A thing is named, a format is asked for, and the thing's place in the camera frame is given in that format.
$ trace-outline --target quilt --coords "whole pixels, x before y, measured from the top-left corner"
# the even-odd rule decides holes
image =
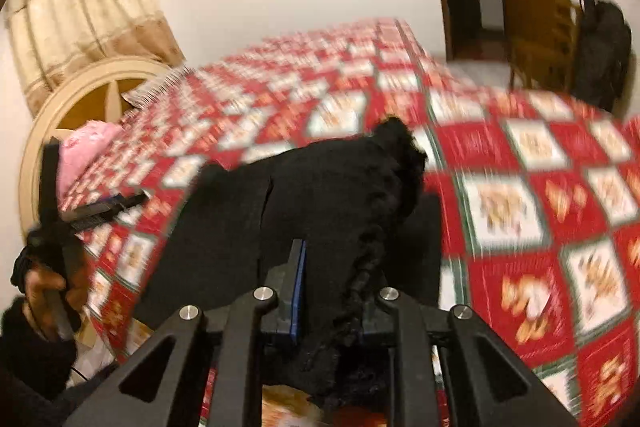
[[[639,372],[640,142],[569,97],[454,78],[394,19],[267,39],[124,116],[62,205],[151,194],[82,234],[98,333],[121,359],[150,334],[131,311],[206,162],[233,168],[389,115],[441,196],[441,308],[471,305],[581,425],[603,426]]]

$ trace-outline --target beige curtain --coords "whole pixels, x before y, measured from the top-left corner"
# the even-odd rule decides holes
[[[171,66],[184,56],[155,0],[8,0],[6,24],[22,90],[36,115],[79,69],[141,55]]]

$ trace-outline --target metal screw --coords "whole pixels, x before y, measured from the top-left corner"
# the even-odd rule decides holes
[[[457,306],[453,307],[453,314],[455,318],[460,319],[461,321],[466,321],[473,316],[474,312],[469,306],[458,304]]]
[[[198,311],[196,306],[192,306],[190,304],[188,306],[184,306],[180,308],[180,318],[186,321],[190,321],[191,319],[194,319],[195,317],[198,316],[198,313],[200,312]]]
[[[395,288],[391,288],[391,286],[385,286],[380,290],[380,296],[385,301],[395,301],[400,296],[400,292]]]
[[[273,290],[268,286],[260,286],[254,290],[254,297],[258,301],[268,301],[273,297]]]

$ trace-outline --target black handle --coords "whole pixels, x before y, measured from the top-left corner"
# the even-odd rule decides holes
[[[65,293],[57,290],[44,290],[44,299],[51,309],[53,320],[56,322],[58,336],[63,341],[70,341],[74,337],[74,326],[72,325],[72,322],[76,322],[74,314],[79,319],[78,313],[66,302]]]
[[[60,219],[58,211],[58,163],[60,142],[52,138],[42,149],[42,168],[38,190],[38,220],[41,227],[48,227]]]
[[[130,196],[116,194],[95,203],[84,204],[72,210],[67,210],[62,212],[60,218],[74,232],[82,232],[82,230],[92,229],[108,223],[119,213],[139,204],[144,204],[148,199],[146,192],[139,188]]]
[[[394,317],[396,326],[392,427],[439,425],[431,342],[420,304],[398,292],[394,300],[385,300],[378,295],[378,305]]]
[[[567,427],[576,420],[471,308],[449,312],[451,343],[440,359],[456,427]]]
[[[260,425],[260,410],[256,412],[257,419],[251,415],[252,406],[260,407],[256,340],[260,318],[277,303],[276,293],[263,287],[246,293],[231,305],[222,337],[208,427],[248,427],[252,420]]]

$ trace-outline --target pillow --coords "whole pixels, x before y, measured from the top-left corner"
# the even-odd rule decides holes
[[[62,142],[58,165],[58,200],[65,196],[71,185],[121,132],[122,127],[117,124],[90,120]]]

